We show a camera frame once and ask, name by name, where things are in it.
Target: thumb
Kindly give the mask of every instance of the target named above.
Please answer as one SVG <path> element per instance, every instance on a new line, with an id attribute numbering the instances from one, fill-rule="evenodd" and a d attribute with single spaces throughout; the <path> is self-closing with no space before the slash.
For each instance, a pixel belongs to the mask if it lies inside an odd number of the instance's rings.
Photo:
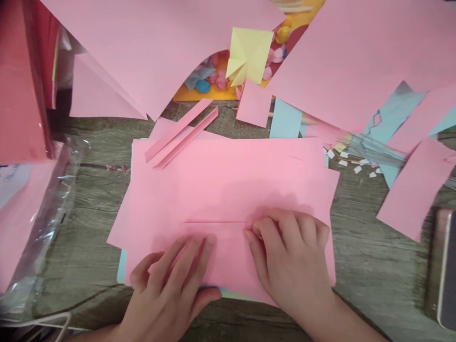
<path id="1" fill-rule="evenodd" d="M 190 310 L 189 325 L 210 302 L 219 300 L 221 297 L 222 293 L 216 287 L 206 288 L 198 292 Z"/>

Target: white paper scrap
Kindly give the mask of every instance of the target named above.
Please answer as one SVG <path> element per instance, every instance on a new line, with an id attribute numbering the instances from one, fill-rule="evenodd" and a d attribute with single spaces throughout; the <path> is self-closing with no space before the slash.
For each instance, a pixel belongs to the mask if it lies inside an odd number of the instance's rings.
<path id="1" fill-rule="evenodd" d="M 334 152 L 332 150 L 329 150 L 328 153 L 327 153 L 328 157 L 330 159 L 334 158 L 336 155 L 334 154 Z"/>

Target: white cable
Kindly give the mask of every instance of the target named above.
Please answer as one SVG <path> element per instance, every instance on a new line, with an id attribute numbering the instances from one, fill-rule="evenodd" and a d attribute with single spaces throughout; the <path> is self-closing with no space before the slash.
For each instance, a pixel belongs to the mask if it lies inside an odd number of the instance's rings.
<path id="1" fill-rule="evenodd" d="M 60 331 L 60 334 L 57 336 L 55 342 L 61 342 L 63 339 L 63 336 L 65 332 L 68 329 L 68 326 L 70 325 L 71 321 L 71 312 L 63 312 L 63 313 L 57 313 L 55 315 L 47 316 L 47 317 L 42 317 L 38 318 L 35 320 L 31 321 L 26 321 L 26 322 L 8 322 L 8 321 L 0 321 L 0 327 L 6 327 L 6 328 L 23 328 L 29 325 L 40 325 L 41 323 L 45 323 L 47 321 L 53 321 L 58 318 L 66 318 L 65 324 L 62 327 L 62 330 Z"/>

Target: red paper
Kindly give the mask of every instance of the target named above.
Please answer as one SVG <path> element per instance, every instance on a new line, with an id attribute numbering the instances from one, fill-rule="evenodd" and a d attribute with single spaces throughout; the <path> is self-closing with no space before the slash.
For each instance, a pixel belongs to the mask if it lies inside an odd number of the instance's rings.
<path id="1" fill-rule="evenodd" d="M 0 10 L 0 165 L 52 156 L 31 3 Z"/>
<path id="2" fill-rule="evenodd" d="M 394 182 L 377 218 L 419 242 L 434 198 L 456 165 L 455 156 L 437 140 L 424 139 Z"/>

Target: red folder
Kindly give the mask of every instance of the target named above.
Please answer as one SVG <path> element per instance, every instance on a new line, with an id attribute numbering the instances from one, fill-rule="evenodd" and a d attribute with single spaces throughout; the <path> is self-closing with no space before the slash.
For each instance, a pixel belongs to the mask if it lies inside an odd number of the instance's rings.
<path id="1" fill-rule="evenodd" d="M 52 157 L 31 0 L 0 5 L 0 165 Z"/>

